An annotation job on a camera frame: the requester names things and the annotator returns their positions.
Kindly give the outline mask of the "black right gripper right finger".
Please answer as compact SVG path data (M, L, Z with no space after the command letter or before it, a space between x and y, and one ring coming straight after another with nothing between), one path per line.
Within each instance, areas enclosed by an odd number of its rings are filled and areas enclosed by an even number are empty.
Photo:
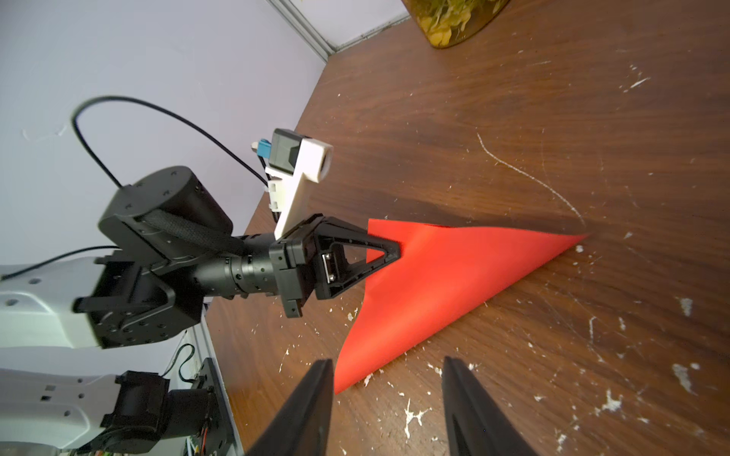
M450 454L537 455L464 361L444 358L442 392Z

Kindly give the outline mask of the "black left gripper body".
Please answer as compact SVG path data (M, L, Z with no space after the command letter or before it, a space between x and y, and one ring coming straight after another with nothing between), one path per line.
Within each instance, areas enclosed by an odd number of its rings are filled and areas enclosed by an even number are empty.
M302 316L311 295L331 299L342 292L342 248L335 243L334 220L315 215L269 249L277 293L289 318Z

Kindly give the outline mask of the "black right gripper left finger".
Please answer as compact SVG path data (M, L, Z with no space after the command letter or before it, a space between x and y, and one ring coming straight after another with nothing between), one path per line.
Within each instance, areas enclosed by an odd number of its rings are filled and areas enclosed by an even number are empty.
M317 360L245 454L325 455L333 396L333 361Z

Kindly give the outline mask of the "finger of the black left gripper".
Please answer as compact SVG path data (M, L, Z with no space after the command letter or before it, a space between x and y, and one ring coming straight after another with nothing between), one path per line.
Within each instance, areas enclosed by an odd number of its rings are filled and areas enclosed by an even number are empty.
M400 258L400 244L370 235L365 229L337 218L323 218L314 230L315 293L319 300L341 295ZM350 263L345 248L376 251L375 260Z

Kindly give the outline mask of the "red square paper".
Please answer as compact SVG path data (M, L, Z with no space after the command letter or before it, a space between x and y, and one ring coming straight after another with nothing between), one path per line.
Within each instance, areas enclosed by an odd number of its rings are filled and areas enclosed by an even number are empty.
M365 281L334 377L342 393L584 240L502 227L370 220L401 248Z

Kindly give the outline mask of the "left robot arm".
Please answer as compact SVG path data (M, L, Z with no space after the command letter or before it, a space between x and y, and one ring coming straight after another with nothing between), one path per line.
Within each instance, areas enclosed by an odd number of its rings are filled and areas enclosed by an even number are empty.
M236 237L220 205L187 167L117 190L90 249L1 279L1 344L101 349L154 344L198 325L207 298L278 296L299 317L309 296L339 296L397 261L399 245L323 215L286 234ZM1 442L83 453L141 454L195 437L203 455L233 444L213 360L188 389L163 374L1 374Z

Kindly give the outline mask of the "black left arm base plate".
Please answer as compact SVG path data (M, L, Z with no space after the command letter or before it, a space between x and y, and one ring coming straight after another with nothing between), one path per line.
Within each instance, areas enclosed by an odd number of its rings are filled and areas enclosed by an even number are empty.
M238 437L230 404L220 370L212 357L203 361L192 389L205 391L209 396L205 424L190 437L195 455L238 455Z

